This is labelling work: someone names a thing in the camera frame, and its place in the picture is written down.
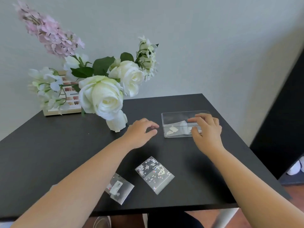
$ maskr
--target hand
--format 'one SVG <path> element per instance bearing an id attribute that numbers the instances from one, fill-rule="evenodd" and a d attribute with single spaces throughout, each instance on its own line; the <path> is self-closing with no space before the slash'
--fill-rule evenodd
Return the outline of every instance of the hand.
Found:
<path id="1" fill-rule="evenodd" d="M 146 133 L 148 128 L 159 128 L 159 125 L 155 122 L 149 121 L 146 118 L 135 121 L 130 125 L 126 133 L 121 137 L 127 144 L 130 145 L 131 149 L 142 147 L 147 143 L 153 136 L 157 134 L 157 130 L 151 130 Z"/>
<path id="2" fill-rule="evenodd" d="M 222 127 L 219 120 L 213 118 L 211 114 L 196 114 L 195 118 L 188 119 L 188 122 L 196 122 L 202 129 L 199 134 L 197 127 L 193 126 L 191 133 L 197 147 L 208 156 L 210 152 L 223 149 L 221 140 Z"/>

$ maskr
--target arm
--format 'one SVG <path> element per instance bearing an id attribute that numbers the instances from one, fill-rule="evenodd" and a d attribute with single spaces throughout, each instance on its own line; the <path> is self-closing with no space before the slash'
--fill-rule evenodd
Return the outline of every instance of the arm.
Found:
<path id="1" fill-rule="evenodd" d="M 93 211 L 120 162 L 143 146 L 159 126 L 141 119 L 126 133 L 66 176 L 13 223 L 11 228 L 81 228 Z"/>
<path id="2" fill-rule="evenodd" d="M 210 114 L 199 114 L 188 121 L 201 126 L 202 134 L 196 127 L 192 128 L 197 147 L 218 168 L 252 227 L 304 227 L 304 213 L 225 150 L 218 119 Z"/>

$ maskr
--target flower bouquet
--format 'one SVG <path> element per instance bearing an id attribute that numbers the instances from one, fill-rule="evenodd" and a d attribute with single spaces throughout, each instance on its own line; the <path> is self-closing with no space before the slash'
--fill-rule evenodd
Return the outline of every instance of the flower bouquet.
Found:
<path id="1" fill-rule="evenodd" d="M 35 35 L 48 53 L 63 60 L 66 78 L 75 82 L 73 88 L 79 92 L 82 113 L 95 113 L 104 118 L 108 127 L 115 132 L 125 128 L 127 117 L 122 112 L 123 95 L 138 94 L 139 85 L 157 72 L 155 54 L 158 44 L 151 44 L 144 36 L 139 37 L 136 59 L 124 52 L 119 58 L 104 57 L 89 62 L 87 55 L 75 51 L 85 48 L 81 39 L 71 31 L 61 29 L 59 23 L 48 15 L 42 15 L 18 1 L 15 9 L 19 19 L 25 23 L 29 34 Z M 66 111 L 66 92 L 62 77 L 55 69 L 44 67 L 38 71 L 29 70 L 33 78 L 29 88 L 41 100 L 41 107 L 47 110 Z"/>

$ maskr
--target pink flower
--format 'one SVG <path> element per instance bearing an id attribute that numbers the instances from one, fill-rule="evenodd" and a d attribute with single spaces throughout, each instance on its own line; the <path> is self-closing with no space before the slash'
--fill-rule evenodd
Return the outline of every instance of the pink flower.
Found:
<path id="1" fill-rule="evenodd" d="M 60 25 L 50 16 L 44 16 L 21 1 L 14 4 L 18 18 L 25 23 L 27 32 L 36 35 L 48 53 L 58 57 L 75 55 L 75 50 L 80 46 L 84 49 L 85 44 L 73 32 L 63 31 Z"/>

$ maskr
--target white wall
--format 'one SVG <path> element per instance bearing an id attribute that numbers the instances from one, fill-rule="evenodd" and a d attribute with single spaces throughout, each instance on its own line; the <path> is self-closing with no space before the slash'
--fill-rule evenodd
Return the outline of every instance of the white wall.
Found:
<path id="1" fill-rule="evenodd" d="M 0 140 L 40 110 L 27 70 L 61 68 L 15 1 L 0 0 Z M 304 42 L 304 0 L 26 1 L 80 36 L 91 61 L 135 53 L 142 34 L 159 43 L 159 74 L 137 97 L 203 93 L 247 144 Z"/>

